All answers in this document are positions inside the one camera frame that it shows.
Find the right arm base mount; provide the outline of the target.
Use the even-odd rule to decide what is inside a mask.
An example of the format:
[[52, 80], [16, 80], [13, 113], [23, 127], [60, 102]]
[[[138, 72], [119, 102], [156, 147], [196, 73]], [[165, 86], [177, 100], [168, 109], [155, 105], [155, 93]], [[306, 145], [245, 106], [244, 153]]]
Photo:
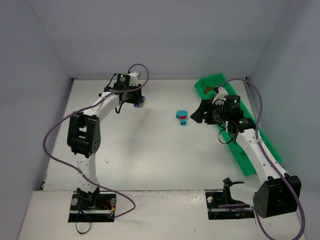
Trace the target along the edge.
[[226, 200], [222, 190], [205, 191], [207, 216], [209, 220], [254, 219], [252, 208], [237, 200]]

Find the purple lego piece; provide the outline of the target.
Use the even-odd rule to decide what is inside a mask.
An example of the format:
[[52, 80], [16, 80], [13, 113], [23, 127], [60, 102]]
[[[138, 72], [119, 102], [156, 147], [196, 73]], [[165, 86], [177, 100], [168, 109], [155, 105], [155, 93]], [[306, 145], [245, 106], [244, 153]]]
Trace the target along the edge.
[[135, 103], [133, 106], [135, 108], [143, 108], [146, 102], [146, 98], [142, 96], [141, 102], [140, 103]]

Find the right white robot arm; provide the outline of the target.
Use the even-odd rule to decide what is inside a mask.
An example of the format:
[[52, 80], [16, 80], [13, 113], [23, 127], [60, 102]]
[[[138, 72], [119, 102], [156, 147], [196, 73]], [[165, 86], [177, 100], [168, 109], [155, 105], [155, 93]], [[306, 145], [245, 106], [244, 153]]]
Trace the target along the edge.
[[260, 182], [258, 188], [243, 181], [224, 179], [226, 203], [242, 202], [253, 207], [261, 218], [295, 212], [301, 190], [301, 181], [289, 175], [274, 158], [256, 131], [256, 124], [241, 109], [238, 95], [226, 95], [221, 99], [203, 99], [190, 116], [196, 123], [218, 125], [232, 137], [245, 152]]

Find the brown lego brick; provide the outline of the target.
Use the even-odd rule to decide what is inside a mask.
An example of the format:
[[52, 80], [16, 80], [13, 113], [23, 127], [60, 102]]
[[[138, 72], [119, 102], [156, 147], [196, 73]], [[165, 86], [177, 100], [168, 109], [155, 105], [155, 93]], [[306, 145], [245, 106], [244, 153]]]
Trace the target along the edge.
[[207, 86], [207, 87], [205, 88], [204, 94], [205, 94], [205, 95], [208, 94], [211, 90], [212, 90], [212, 88], [209, 87], [209, 86]]

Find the blue round lego piece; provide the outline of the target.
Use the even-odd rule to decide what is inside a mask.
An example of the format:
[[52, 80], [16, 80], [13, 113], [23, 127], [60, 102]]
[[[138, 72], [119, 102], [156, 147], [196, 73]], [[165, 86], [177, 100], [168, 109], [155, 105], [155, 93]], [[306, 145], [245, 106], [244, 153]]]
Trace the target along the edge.
[[181, 116], [186, 116], [188, 117], [188, 112], [186, 110], [178, 110], [176, 112], [176, 118], [180, 119]]

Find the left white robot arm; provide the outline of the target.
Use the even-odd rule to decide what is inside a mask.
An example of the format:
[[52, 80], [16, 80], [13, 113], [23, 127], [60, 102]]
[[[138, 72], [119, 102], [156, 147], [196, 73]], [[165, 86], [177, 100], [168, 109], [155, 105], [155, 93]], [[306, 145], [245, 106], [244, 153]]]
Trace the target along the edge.
[[101, 146], [102, 120], [114, 109], [124, 103], [141, 107], [145, 98], [142, 90], [136, 90], [139, 73], [117, 74], [113, 86], [107, 86], [99, 94], [95, 102], [97, 106], [81, 111], [70, 117], [67, 133], [67, 145], [76, 156], [77, 167], [80, 169], [77, 195], [93, 204], [99, 198], [99, 182], [96, 174], [96, 153]]

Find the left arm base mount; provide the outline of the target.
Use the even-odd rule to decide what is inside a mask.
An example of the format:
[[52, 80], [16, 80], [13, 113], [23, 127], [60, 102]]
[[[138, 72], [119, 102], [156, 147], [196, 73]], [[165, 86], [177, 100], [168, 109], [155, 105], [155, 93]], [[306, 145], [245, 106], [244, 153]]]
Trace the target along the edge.
[[94, 205], [78, 196], [74, 191], [72, 194], [68, 222], [69, 223], [113, 223], [117, 195], [113, 192], [100, 192]]

